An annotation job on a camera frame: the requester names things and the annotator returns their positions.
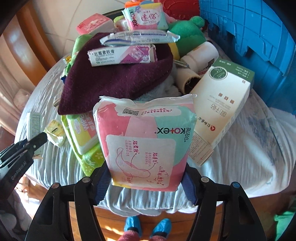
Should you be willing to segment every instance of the blue shoe cover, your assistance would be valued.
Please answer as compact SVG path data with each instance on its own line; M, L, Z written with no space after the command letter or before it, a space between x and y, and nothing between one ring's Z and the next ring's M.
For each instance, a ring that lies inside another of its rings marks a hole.
M150 237L154 236L154 234L157 232L165 232L167 233L167 236L166 236L167 238L171 230L172 230L172 222L168 218L165 218L161 220L158 225L156 225Z
M139 231L139 236L142 237L141 224L137 216L127 217L126 224L124 226L124 231L126 232L128 228L131 228L131 227L137 228Z

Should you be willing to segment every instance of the wooden floor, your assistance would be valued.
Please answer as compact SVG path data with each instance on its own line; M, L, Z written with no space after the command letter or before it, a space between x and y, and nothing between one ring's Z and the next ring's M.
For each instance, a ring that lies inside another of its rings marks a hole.
M47 190L41 186L29 185L28 195L29 197L42 200L42 198L46 194L46 191ZM251 202L260 218L260 221L268 238L274 237L275 234L275 222L273 220L274 215L286 210L292 192L295 192L295 190L251 199ZM123 233L123 227L126 218L118 216L112 213L111 211L104 210L98 207L95 207L95 211L106 240L117 240ZM216 218L213 227L211 241L217 240L218 238L221 214L222 206L220 205L216 209ZM81 239L76 220L74 203L70 203L70 215L74 238L76 241L79 241ZM160 220L162 220L163 218L169 218L172 221L173 228L168 240L186 240L194 217L195 214L184 214L180 212L174 214L168 214L163 212L160 216L157 217L140 215L139 218L141 221L144 234L142 239L148 239L152 229Z

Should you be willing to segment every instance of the purple and white box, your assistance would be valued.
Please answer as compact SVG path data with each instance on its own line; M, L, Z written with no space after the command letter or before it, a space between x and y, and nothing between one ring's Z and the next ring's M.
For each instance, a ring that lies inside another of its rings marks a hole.
M93 67L110 64L146 64L157 61L153 44L104 47L90 50L87 54Z

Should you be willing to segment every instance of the green and white box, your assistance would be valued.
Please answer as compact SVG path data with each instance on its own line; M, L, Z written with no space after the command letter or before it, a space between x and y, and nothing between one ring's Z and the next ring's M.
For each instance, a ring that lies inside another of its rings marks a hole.
M243 108L255 73L218 58L190 92L197 116L189 156L201 166Z

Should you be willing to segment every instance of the pink and green package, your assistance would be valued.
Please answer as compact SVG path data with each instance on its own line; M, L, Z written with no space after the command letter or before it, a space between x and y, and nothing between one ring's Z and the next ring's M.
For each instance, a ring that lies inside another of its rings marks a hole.
M149 102L100 97L93 114L113 185L177 190L196 124L195 96Z
M167 30L163 6L161 3L141 4L122 11L129 30L160 29Z

